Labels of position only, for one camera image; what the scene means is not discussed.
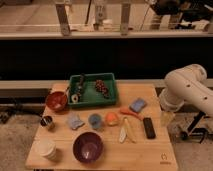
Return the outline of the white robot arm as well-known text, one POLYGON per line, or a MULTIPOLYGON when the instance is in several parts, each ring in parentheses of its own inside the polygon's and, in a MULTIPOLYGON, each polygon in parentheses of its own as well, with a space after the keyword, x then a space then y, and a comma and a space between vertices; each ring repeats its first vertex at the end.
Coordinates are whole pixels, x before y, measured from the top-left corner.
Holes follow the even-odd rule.
POLYGON ((170 71, 164 78, 165 88, 159 102, 165 111, 177 112, 185 102, 213 117, 213 90, 203 84, 207 79, 205 68, 191 64, 170 71))

